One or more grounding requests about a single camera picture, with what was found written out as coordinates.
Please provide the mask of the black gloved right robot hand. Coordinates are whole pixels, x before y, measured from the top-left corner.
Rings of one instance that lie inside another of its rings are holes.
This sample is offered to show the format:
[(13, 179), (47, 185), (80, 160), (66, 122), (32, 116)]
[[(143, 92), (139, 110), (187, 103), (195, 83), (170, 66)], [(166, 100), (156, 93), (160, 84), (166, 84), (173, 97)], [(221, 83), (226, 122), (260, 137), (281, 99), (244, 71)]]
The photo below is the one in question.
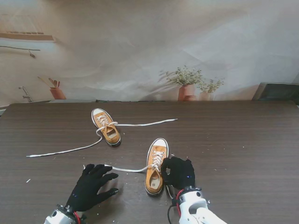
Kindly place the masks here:
[(161, 175), (165, 185), (178, 190), (195, 187), (195, 174), (192, 162), (178, 157), (165, 158), (161, 165)]

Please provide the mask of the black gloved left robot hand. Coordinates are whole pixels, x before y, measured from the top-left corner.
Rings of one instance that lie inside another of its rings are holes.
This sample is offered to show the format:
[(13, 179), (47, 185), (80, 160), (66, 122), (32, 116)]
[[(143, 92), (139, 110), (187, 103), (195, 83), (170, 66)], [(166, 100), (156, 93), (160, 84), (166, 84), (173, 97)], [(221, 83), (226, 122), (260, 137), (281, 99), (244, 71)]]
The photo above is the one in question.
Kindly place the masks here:
[(86, 165), (65, 207), (71, 212), (84, 212), (116, 195), (119, 192), (118, 188), (99, 192), (101, 187), (118, 177), (118, 174), (112, 173), (111, 170), (111, 166), (104, 164)]

